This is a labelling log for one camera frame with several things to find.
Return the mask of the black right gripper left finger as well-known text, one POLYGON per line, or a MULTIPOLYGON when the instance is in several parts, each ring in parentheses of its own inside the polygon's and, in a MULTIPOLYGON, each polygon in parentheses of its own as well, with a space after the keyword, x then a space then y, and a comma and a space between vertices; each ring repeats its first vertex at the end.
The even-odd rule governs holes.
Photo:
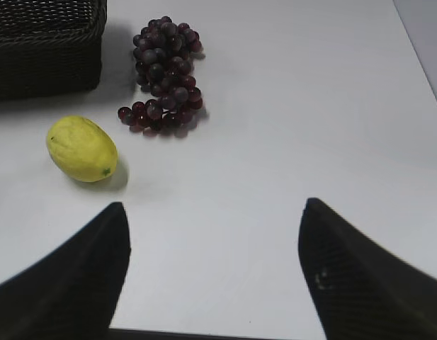
POLYGON ((0 284, 0 339, 104 339, 130 262, 122 203, 0 284))

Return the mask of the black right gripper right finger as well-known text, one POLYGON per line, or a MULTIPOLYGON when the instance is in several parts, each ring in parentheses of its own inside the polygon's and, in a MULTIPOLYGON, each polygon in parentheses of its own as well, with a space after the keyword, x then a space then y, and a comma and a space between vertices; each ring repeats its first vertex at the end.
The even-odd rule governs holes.
POLYGON ((437 280, 318 198, 306 202, 297 249, 327 339, 437 339, 437 280))

